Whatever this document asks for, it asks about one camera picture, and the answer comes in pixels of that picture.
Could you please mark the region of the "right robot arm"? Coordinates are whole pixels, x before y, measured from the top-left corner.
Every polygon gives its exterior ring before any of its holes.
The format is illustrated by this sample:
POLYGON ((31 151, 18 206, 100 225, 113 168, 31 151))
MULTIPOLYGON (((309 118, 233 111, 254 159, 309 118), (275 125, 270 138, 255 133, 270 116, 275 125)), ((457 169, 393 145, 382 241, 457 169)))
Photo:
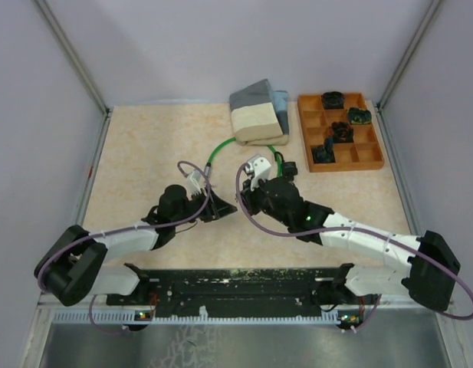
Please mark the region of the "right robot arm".
POLYGON ((355 222, 331 208, 309 202, 283 178, 243 183, 237 195, 249 215, 262 212, 303 242, 354 251, 380 261, 379 266, 346 264, 333 284, 334 297, 345 304, 368 294, 410 297, 436 312, 445 312, 460 263, 438 233, 393 234, 355 222))

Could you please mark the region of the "black Kaijing padlock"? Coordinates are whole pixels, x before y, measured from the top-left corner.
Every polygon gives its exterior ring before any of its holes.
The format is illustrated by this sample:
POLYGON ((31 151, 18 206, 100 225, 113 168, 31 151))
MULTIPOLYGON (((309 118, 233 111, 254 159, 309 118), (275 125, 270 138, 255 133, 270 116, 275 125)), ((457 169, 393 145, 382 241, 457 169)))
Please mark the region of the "black Kaijing padlock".
POLYGON ((278 177, 293 182, 295 176, 298 174, 296 162, 286 161, 283 154, 279 151, 274 152, 274 158, 278 165, 278 177))

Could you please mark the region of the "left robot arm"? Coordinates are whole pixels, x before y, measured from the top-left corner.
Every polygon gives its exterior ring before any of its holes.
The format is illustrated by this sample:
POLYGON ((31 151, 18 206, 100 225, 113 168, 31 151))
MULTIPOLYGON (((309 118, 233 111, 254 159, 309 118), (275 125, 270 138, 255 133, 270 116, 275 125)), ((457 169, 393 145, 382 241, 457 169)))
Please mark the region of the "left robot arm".
POLYGON ((93 294, 118 294, 134 304, 145 302, 150 285, 129 265, 108 269, 105 263, 136 251, 152 251, 170 242, 176 228, 187 222, 212 222, 236 207, 214 192, 188 195, 180 185, 168 186, 157 205, 135 225, 91 234, 79 225, 68 227, 38 262, 39 287, 65 307, 93 294))

